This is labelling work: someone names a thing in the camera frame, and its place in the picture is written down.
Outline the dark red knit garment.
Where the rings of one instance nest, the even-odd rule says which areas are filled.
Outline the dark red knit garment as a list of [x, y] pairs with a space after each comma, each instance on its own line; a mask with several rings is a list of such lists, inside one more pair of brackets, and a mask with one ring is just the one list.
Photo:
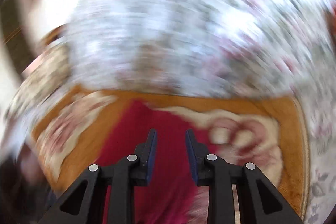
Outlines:
[[206, 223], [208, 188], [193, 182], [185, 145], [185, 132], [191, 129], [197, 141], [214, 153], [206, 130], [133, 101], [109, 135], [97, 164], [109, 166], [130, 155], [138, 144], [146, 142], [151, 128], [158, 136], [153, 175], [148, 186], [134, 189], [135, 223]]

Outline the orange floral plush blanket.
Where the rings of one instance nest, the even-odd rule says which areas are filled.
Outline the orange floral plush blanket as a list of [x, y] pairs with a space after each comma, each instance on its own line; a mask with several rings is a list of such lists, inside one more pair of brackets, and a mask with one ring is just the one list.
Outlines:
[[[295, 212], [303, 217], [307, 207], [309, 156], [301, 106], [296, 99], [219, 100], [159, 94], [102, 90], [112, 103], [81, 105], [74, 114], [61, 112], [77, 99], [90, 94], [77, 85], [51, 109], [44, 111], [31, 137], [42, 169], [53, 190], [64, 192], [91, 163], [97, 163], [109, 135], [133, 101], [153, 110], [163, 110], [206, 130], [214, 154], [226, 162], [252, 162], [278, 188]], [[80, 134], [79, 128], [93, 111], [93, 122]]]

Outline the cream spotted pillow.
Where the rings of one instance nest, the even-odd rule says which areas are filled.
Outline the cream spotted pillow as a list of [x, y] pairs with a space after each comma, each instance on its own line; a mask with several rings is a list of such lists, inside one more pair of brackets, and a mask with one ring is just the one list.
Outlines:
[[21, 85], [21, 92], [32, 100], [42, 100], [60, 87], [71, 73], [69, 48], [65, 44], [45, 51], [39, 65]]

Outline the grey floral bed cover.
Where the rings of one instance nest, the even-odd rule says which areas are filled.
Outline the grey floral bed cover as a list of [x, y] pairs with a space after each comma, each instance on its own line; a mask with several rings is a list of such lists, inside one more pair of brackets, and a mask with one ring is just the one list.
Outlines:
[[22, 83], [11, 92], [1, 139], [1, 223], [40, 223], [66, 191], [52, 189], [31, 133], [77, 85], [90, 94], [62, 118], [81, 105], [112, 103], [102, 90], [294, 98], [309, 156], [307, 207], [297, 215], [302, 223], [323, 223], [334, 207], [335, 0], [40, 0], [29, 19], [40, 34], [62, 28], [42, 58], [65, 44], [71, 73], [42, 100], [24, 96]]

